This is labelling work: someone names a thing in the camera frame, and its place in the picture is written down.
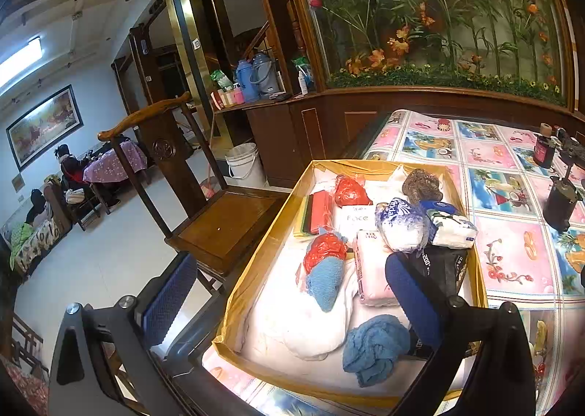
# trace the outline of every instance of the blue and white tissue pack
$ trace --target blue and white tissue pack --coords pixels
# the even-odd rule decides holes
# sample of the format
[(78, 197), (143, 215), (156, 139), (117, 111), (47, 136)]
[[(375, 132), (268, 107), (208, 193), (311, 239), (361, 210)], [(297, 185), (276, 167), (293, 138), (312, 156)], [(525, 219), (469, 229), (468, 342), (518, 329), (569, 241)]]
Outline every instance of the blue and white tissue pack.
[(435, 246), (451, 249), (473, 247), (478, 229), (471, 221), (459, 214), (457, 208), (441, 201), (420, 201), (420, 210), (431, 221), (429, 241)]
[(411, 253), (424, 248), (428, 242), (429, 219), (401, 198), (376, 205), (375, 225), (386, 245), (394, 251)]

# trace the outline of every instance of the picture frame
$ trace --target picture frame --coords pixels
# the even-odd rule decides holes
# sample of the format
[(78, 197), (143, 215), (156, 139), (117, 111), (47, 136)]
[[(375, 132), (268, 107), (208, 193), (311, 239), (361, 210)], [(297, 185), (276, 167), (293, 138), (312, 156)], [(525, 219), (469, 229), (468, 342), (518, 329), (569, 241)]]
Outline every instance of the picture frame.
[(29, 109), (6, 129), (18, 170), (82, 126), (70, 84)]

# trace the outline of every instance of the person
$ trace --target person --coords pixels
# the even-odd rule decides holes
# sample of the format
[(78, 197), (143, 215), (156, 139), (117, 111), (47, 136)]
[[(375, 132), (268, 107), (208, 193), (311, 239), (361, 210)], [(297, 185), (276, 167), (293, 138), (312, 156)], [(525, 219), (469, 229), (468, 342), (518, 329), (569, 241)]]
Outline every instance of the person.
[(43, 221), (49, 218), (49, 210), (46, 206), (47, 201), (43, 197), (43, 193), (35, 188), (30, 192), (30, 202), (33, 207), (26, 214), (26, 223), (30, 224), (33, 229), (37, 229)]
[[(86, 197), (91, 196), (93, 191), (90, 188), (90, 184), (83, 180), (83, 171), (89, 165), (90, 159), (85, 157), (83, 160), (77, 160), (77, 157), (71, 155), (69, 152), (67, 144), (61, 144), (55, 149), (55, 157), (57, 157), (57, 160), (61, 164), (61, 172), (63, 172), (69, 189), (79, 190), (82, 188), (86, 193)], [(115, 207), (120, 203), (118, 198), (112, 195), (102, 183), (95, 183), (95, 187), (109, 208)]]

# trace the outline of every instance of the fluorescent light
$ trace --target fluorescent light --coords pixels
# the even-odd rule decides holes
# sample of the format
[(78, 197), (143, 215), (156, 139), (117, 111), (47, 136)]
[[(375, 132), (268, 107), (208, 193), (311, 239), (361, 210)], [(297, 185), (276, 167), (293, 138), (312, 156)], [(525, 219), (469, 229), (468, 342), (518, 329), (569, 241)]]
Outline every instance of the fluorescent light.
[(40, 47), (40, 38), (30, 40), (27, 46), (0, 64), (0, 87), (42, 57), (43, 50)]

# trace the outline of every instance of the blue gripper pad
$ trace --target blue gripper pad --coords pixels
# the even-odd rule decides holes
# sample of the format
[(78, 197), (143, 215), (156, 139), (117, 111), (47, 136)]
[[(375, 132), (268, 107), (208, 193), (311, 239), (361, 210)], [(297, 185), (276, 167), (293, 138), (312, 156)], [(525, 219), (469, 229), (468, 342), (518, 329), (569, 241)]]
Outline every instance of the blue gripper pad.
[(142, 331), (146, 348), (165, 340), (196, 279), (197, 260), (186, 254), (143, 314)]
[(405, 256), (403, 253), (392, 253), (388, 256), (386, 280), (420, 341), (437, 351), (443, 340), (441, 317), (416, 280), (400, 262), (400, 254)]

